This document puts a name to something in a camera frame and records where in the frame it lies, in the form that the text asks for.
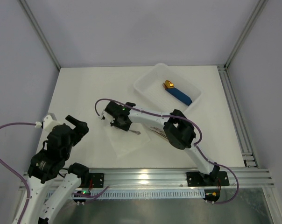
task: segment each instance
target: metal frame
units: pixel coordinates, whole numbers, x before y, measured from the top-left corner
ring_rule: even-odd
[[[233,120],[234,129],[238,137],[245,165],[249,167],[254,166],[258,168],[258,158],[253,149],[253,144],[250,139],[250,135],[247,131],[247,126],[245,124],[244,118],[241,115],[240,106],[235,96],[233,86],[229,78],[229,73],[223,65],[218,65],[218,72],[223,85],[227,104],[229,107],[231,118]]]
[[[263,188],[274,224],[282,224],[282,204],[276,188]]]
[[[231,65],[232,60],[237,55],[239,49],[241,48],[242,44],[246,40],[247,36],[249,35],[250,31],[252,30],[254,24],[256,23],[258,17],[260,16],[261,12],[263,11],[264,7],[266,6],[268,0],[259,0],[256,4],[253,12],[251,13],[247,23],[245,24],[238,40],[236,41],[233,50],[231,51],[224,67],[227,69]]]
[[[41,43],[45,47],[47,53],[49,54],[50,58],[52,59],[53,63],[55,64],[56,68],[58,69],[58,71],[60,71],[61,66],[60,66],[51,46],[49,45],[49,42],[47,41],[45,35],[43,34],[42,29],[38,25],[38,22],[37,22],[36,18],[34,17],[28,3],[26,2],[26,0],[18,0],[18,2],[20,4],[20,6],[22,7],[25,15],[29,19],[33,29],[37,33],[39,40],[41,41]]]
[[[226,169],[230,186],[223,188],[236,188],[236,181],[233,175]],[[267,169],[257,168],[233,168],[238,177],[240,188],[272,188],[274,182]],[[140,189],[213,189],[217,187],[188,187],[186,172],[197,171],[195,168],[184,169],[90,169],[90,172],[104,173],[104,187],[109,186],[113,190],[140,190]],[[51,186],[56,189],[63,179],[57,177]]]

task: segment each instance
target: white table surface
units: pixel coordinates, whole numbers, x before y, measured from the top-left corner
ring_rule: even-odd
[[[161,137],[147,131],[151,141],[118,158],[104,130],[103,121],[94,111],[99,98],[134,102],[156,109],[133,89],[135,80],[151,67],[62,68],[49,107],[49,112],[65,121],[69,114],[87,122],[85,136],[73,147],[66,167],[78,162],[90,168],[195,168],[183,150],[173,148]],[[200,146],[214,161],[229,167],[243,167],[240,147],[216,66],[172,66],[201,91],[200,102],[185,116],[203,132]],[[108,102],[100,102],[101,112]],[[37,151],[48,133],[43,132]]]

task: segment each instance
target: black mounting bracket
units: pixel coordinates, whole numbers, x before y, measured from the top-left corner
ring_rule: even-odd
[[[82,188],[89,188],[90,181],[92,180],[92,188],[103,188],[105,181],[104,173],[89,173],[88,182],[82,185]]]
[[[186,118],[181,111],[176,109],[170,113],[170,115]],[[196,138],[194,126],[189,122],[178,118],[169,118],[169,120],[164,123],[163,130],[169,143],[173,147],[181,150],[191,148],[191,143],[193,139]]]
[[[196,172],[187,172],[187,183],[188,187],[208,187],[208,186],[214,186],[216,187],[217,184],[214,185],[207,185],[203,177],[201,176],[202,174],[198,171]],[[219,171],[218,172],[218,180],[220,186],[229,186],[229,180],[227,176],[227,172],[225,171]]]

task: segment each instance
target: glass panel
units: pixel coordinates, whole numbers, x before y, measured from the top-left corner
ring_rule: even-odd
[[[221,200],[235,189],[222,189]],[[77,206],[68,200],[55,224],[272,224],[262,189],[240,189],[224,205],[203,199],[101,200]]]

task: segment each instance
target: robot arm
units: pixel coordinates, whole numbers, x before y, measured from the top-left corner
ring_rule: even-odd
[[[70,166],[69,174],[66,175],[66,179],[53,194],[53,199],[49,199],[45,205],[43,205],[51,184],[70,156],[71,148],[89,131],[85,122],[76,120],[70,115],[65,119],[75,125],[75,128],[71,129],[68,125],[61,124],[56,120],[53,114],[48,114],[43,119],[42,124],[36,124],[49,132],[47,136],[48,140],[44,142],[47,143],[47,149],[43,148],[31,159],[28,170],[28,185],[30,187],[31,196],[27,209],[21,219],[21,224],[48,224],[48,220],[53,221],[71,192],[76,189],[82,181],[85,181],[89,175],[89,169],[87,167],[77,163],[73,164]],[[26,195],[24,195],[13,224],[18,223],[26,200]]]
[[[137,106],[134,103],[126,103],[126,105],[139,111],[131,110],[115,102],[109,102],[102,112],[101,119],[108,119],[111,126],[115,126],[124,131],[128,131],[132,123],[145,125],[160,136],[166,138],[173,147],[184,150],[196,163],[206,184],[211,185],[218,180],[219,166],[214,166],[206,161],[192,144],[196,134],[194,132],[194,126],[191,123],[178,118],[163,118],[141,112],[146,111],[153,114],[174,115],[185,118],[181,111],[174,110],[172,113],[155,112]]]
[[[62,184],[55,190],[50,199],[43,204],[38,224],[52,224],[72,192],[87,181],[89,181],[89,168],[79,163],[71,165],[69,173],[66,174]]]

